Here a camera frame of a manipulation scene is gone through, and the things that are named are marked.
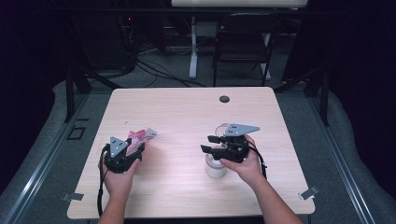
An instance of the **white container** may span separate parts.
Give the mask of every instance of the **white container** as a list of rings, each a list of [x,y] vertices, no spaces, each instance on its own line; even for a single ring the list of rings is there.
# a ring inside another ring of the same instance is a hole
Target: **white container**
[[[221,164],[220,161],[215,161],[211,154],[206,154],[205,160],[205,171],[209,176],[213,178],[221,178],[225,176],[227,173],[227,167]]]

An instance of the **desk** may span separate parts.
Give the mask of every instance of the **desk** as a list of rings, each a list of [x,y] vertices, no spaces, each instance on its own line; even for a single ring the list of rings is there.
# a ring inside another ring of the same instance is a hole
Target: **desk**
[[[230,97],[221,103],[220,96]],[[70,203],[73,219],[98,218],[97,164],[111,136],[124,139],[129,131],[152,128],[158,136],[143,152],[127,203],[127,218],[260,216],[252,189],[228,170],[219,179],[205,172],[208,135],[222,123],[261,129],[250,136],[268,166],[268,181],[296,214],[312,214],[312,199],[301,200],[308,189],[303,171],[277,104],[266,87],[118,89],[113,91],[92,149],[78,181],[81,201]],[[104,192],[103,205],[108,194]]]
[[[305,7],[307,0],[172,0],[172,7]],[[198,55],[196,49],[195,17],[191,18],[191,63],[190,78],[196,78]]]

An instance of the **dark background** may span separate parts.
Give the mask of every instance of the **dark background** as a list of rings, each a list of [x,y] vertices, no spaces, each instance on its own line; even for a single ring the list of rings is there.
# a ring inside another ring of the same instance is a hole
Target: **dark background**
[[[370,2],[309,1],[308,11],[344,11],[349,17],[304,20],[284,78],[303,75],[331,53],[336,59],[328,69],[331,90],[348,113],[361,159],[382,188],[396,198],[396,16],[390,0],[361,7]],[[130,65],[129,50],[120,42],[122,33],[114,17],[106,22],[99,21],[104,17],[69,21],[43,12],[41,4],[22,0],[0,6],[1,191],[20,167],[50,113],[52,87],[64,80],[71,66],[123,69]],[[55,4],[66,6],[77,1]],[[91,35],[101,34],[103,29],[105,36]],[[332,42],[340,36],[344,44],[334,50]],[[113,38],[114,46],[101,43],[101,37]],[[95,58],[102,54],[94,50],[118,57]]]

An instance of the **black curtain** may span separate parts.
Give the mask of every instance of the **black curtain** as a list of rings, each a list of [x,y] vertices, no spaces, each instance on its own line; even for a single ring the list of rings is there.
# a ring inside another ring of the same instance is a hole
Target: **black curtain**
[[[72,63],[87,64],[64,20],[44,12],[42,3],[9,0],[0,6],[1,192],[50,114],[52,88]]]
[[[392,1],[310,0],[307,10],[345,12],[346,16],[304,19],[283,79],[300,77],[330,62],[325,64],[330,89],[349,116],[359,155],[378,184],[396,198],[396,14]]]

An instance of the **small bracket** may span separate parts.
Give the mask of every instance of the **small bracket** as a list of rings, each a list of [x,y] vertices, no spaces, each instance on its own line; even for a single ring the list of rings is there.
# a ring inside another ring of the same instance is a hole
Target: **small bracket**
[[[128,143],[115,137],[110,137],[110,157],[115,158],[128,147]]]
[[[308,198],[315,198],[315,194],[319,192],[318,188],[314,186],[312,189],[308,189],[303,193],[298,193],[301,199],[307,200]]]
[[[244,135],[245,133],[253,133],[258,131],[260,128],[255,126],[248,126],[243,124],[230,124],[227,130],[224,132],[226,137],[236,137]]]
[[[79,193],[66,193],[64,194],[64,196],[61,198],[64,201],[67,202],[71,202],[72,200],[77,200],[77,201],[81,201],[82,197],[84,197],[83,194],[79,194]]]

